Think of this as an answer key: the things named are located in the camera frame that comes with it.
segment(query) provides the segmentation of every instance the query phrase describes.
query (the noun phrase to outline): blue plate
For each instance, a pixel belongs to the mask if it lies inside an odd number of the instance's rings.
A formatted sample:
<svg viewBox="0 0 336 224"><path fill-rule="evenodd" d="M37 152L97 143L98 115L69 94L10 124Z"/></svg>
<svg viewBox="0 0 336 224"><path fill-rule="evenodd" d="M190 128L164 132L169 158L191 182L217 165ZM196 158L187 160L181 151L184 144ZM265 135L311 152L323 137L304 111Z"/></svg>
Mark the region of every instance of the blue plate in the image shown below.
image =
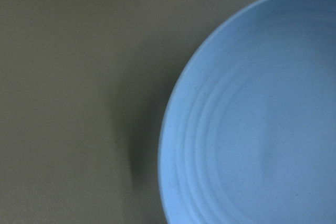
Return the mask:
<svg viewBox="0 0 336 224"><path fill-rule="evenodd" d="M182 72L162 124L170 224L336 223L336 0L260 0Z"/></svg>

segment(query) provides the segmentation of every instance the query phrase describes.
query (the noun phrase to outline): light blue bowl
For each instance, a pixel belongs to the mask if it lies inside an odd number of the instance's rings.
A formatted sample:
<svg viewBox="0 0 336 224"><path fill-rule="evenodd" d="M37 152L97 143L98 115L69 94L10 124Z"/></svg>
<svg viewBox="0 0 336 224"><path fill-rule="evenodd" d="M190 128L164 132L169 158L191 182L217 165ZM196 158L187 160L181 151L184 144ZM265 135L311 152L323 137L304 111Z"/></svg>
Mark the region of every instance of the light blue bowl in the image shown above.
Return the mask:
<svg viewBox="0 0 336 224"><path fill-rule="evenodd" d="M166 109L170 224L336 223L336 0L260 0L217 28Z"/></svg>

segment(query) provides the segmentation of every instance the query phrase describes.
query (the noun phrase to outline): bowl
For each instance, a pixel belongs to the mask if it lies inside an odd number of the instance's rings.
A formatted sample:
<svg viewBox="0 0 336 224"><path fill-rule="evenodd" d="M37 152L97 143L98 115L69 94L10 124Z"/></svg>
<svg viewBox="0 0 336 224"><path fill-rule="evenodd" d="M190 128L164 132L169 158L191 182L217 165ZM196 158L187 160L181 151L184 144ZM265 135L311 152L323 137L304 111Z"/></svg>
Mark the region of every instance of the bowl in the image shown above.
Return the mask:
<svg viewBox="0 0 336 224"><path fill-rule="evenodd" d="M336 223L336 0L259 0L220 25L166 108L168 223Z"/></svg>

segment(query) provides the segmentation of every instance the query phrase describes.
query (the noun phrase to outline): gray table surface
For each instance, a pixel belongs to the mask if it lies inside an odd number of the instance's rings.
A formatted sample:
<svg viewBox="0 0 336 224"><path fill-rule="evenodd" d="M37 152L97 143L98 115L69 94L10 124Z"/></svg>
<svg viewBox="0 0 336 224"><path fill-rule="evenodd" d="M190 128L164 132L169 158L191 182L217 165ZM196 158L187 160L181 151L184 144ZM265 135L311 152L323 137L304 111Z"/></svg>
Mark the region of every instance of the gray table surface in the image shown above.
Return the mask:
<svg viewBox="0 0 336 224"><path fill-rule="evenodd" d="M253 1L0 0L0 223L165 223L170 92Z"/></svg>

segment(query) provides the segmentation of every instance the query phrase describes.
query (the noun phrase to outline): ceramic dish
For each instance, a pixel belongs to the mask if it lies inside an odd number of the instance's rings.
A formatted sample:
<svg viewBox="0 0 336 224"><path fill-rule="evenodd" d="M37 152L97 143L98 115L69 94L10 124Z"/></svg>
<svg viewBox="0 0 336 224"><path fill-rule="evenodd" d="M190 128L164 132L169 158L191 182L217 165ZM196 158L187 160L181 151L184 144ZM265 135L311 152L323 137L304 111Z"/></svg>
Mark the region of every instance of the ceramic dish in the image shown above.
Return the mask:
<svg viewBox="0 0 336 224"><path fill-rule="evenodd" d="M162 124L169 224L336 223L336 0L260 0L182 72Z"/></svg>

